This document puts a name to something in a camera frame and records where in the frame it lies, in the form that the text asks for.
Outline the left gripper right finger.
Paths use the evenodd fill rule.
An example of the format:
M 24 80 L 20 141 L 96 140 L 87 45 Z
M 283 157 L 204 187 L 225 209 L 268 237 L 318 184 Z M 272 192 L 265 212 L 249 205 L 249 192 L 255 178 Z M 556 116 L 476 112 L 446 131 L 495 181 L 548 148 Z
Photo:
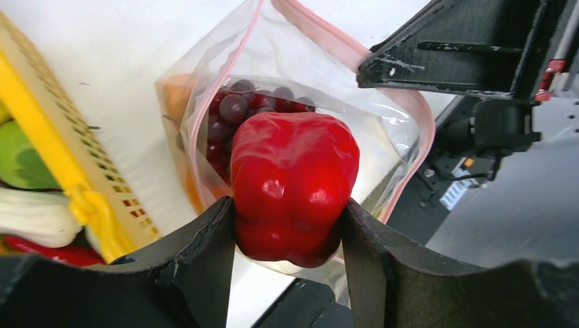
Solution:
M 355 327 L 578 326 L 577 262 L 486 269 L 415 243 L 355 201 L 340 224 Z

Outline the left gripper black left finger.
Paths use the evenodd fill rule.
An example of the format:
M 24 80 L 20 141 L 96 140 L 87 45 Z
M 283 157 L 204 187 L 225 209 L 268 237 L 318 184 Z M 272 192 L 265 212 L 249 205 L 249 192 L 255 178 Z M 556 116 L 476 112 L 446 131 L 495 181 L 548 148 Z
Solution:
M 222 197 L 160 240 L 109 265 L 37 254 L 1 258 L 2 327 L 224 327 L 235 208 Z

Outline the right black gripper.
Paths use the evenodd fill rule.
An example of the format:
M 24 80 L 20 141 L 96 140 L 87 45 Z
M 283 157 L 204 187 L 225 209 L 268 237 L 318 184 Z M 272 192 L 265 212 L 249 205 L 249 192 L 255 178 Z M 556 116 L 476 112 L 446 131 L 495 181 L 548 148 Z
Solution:
M 547 1 L 430 1 L 358 67 L 361 88 L 389 87 L 513 99 Z M 578 8 L 532 100 L 459 97 L 434 144 L 434 176 L 493 181 L 502 160 L 543 135 L 533 109 L 578 95 Z

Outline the red bell pepper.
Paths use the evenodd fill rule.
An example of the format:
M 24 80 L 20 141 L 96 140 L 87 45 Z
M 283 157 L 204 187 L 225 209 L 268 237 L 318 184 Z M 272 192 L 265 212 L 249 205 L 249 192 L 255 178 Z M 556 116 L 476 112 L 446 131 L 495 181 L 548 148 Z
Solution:
M 247 257 L 316 268 L 337 251 L 338 219 L 358 175 L 350 129 L 320 113 L 254 115 L 230 160 L 236 243 Z

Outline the green leafy bok choy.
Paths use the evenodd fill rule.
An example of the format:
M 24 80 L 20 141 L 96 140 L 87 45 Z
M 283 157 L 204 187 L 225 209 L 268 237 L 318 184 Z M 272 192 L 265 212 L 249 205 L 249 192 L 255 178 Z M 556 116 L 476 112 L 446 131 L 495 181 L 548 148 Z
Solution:
M 37 245 L 69 245 L 83 229 L 69 211 L 69 199 L 60 193 L 1 188 L 1 233 L 19 236 Z

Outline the small orange pumpkin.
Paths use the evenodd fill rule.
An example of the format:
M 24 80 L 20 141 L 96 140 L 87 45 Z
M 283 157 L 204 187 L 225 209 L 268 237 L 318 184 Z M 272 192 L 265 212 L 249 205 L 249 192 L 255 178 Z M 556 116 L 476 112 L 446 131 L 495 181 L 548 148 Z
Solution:
M 189 158 L 181 133 L 182 120 L 194 84 L 195 80 L 189 74 L 175 74 L 157 80 L 155 86 L 160 114 L 178 180 L 190 205 L 199 214 L 203 212 L 203 204 L 190 170 Z

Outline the clear zip top bag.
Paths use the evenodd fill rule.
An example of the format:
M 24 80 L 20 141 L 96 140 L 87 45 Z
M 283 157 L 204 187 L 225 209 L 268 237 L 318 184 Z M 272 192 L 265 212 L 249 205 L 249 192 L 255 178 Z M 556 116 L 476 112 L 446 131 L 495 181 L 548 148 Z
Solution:
M 369 56 L 298 1 L 244 1 L 228 14 L 155 83 L 195 212 L 231 194 L 231 142 L 241 123 L 262 111 L 314 112 L 349 128 L 360 150 L 351 196 L 386 223 L 436 126 L 421 93 L 358 86 Z

